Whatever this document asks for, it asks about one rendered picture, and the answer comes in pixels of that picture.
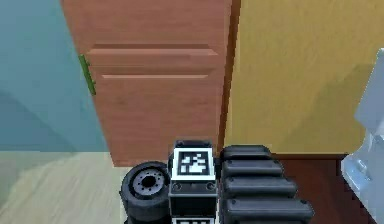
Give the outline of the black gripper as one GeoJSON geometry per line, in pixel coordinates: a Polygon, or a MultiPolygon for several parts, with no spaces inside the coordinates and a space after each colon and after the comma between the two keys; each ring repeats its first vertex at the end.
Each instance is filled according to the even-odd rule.
{"type": "Polygon", "coordinates": [[[169,184],[163,162],[149,161],[133,167],[123,178],[120,190],[127,224],[167,224],[169,184]]]}

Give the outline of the brown wooden room door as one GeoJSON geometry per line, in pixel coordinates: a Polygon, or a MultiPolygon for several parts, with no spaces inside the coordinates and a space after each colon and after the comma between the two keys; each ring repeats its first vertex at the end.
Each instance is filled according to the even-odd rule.
{"type": "Polygon", "coordinates": [[[60,0],[112,161],[164,160],[178,139],[224,144],[241,0],[60,0]]]}

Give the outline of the green door hinge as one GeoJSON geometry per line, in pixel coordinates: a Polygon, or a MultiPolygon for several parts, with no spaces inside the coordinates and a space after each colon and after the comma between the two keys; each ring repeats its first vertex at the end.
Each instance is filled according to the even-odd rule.
{"type": "Polygon", "coordinates": [[[95,81],[93,80],[91,76],[91,72],[89,70],[90,63],[87,61],[86,57],[83,54],[80,54],[78,56],[78,59],[79,59],[89,92],[91,93],[92,96],[94,96],[96,94],[96,89],[95,89],[95,81]]]}

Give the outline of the white toilet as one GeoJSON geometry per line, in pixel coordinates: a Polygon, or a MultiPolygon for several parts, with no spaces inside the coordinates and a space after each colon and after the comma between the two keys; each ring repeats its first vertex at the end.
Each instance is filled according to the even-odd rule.
{"type": "Polygon", "coordinates": [[[365,137],[342,160],[342,176],[376,224],[384,224],[384,48],[377,52],[355,119],[365,137]]]}

